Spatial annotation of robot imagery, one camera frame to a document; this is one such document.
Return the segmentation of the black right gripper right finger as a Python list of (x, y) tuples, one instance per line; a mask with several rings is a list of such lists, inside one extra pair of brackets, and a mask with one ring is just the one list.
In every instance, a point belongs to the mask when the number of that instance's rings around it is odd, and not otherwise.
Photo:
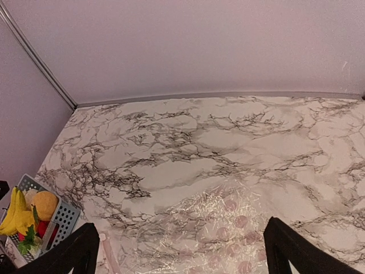
[(321, 251), (281, 219), (271, 217), (263, 233), (267, 267), (270, 274), (359, 273), (340, 260)]

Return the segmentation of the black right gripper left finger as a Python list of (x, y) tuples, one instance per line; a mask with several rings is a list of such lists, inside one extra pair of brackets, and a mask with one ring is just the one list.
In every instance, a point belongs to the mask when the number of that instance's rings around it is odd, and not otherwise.
[(95, 225), (85, 223), (56, 247), (14, 273), (95, 273), (99, 243)]

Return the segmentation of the red fake apple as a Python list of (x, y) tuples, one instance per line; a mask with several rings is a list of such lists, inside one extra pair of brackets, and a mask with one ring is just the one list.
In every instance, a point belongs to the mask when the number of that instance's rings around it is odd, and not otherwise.
[(20, 242), (23, 242), (23, 241), (26, 240), (25, 235), (23, 235), (21, 233), (18, 233), (18, 239), (19, 239)]
[(46, 233), (49, 221), (40, 221), (38, 224), (38, 235), (42, 239)]

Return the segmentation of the yellow fake fruit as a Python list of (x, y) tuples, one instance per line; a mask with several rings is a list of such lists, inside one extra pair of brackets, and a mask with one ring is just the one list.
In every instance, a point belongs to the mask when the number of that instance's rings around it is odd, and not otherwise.
[(49, 191), (37, 192), (31, 199), (31, 206), (36, 208), (41, 221), (50, 221), (58, 206), (59, 199)]

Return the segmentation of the clear zip top bag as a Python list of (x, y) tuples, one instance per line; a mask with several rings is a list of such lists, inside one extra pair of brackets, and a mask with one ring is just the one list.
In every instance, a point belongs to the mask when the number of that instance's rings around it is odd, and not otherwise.
[(198, 192), (137, 228), (100, 233), (106, 273), (267, 273), (262, 195), (236, 180)]

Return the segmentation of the yellow fake banana bunch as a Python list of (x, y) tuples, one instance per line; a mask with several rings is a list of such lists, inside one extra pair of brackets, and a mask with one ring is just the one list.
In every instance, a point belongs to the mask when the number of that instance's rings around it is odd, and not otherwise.
[(28, 210), (23, 192), (14, 187), (10, 207), (1, 223), (1, 235), (27, 234), (28, 228), (35, 224), (33, 213)]

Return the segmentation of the white fake radish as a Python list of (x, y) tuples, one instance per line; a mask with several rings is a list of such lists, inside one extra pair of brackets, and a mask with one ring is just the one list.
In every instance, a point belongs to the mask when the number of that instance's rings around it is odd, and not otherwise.
[(33, 242), (29, 245), (29, 253), (36, 257), (40, 254), (43, 241), (40, 237), (35, 236)]

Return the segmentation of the light blue plastic basket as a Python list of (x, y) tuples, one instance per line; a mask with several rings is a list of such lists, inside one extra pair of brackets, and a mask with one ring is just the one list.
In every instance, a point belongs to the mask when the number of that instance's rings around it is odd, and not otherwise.
[(24, 174), (11, 192), (1, 219), (1, 235), (29, 263), (71, 235), (79, 215), (79, 209)]

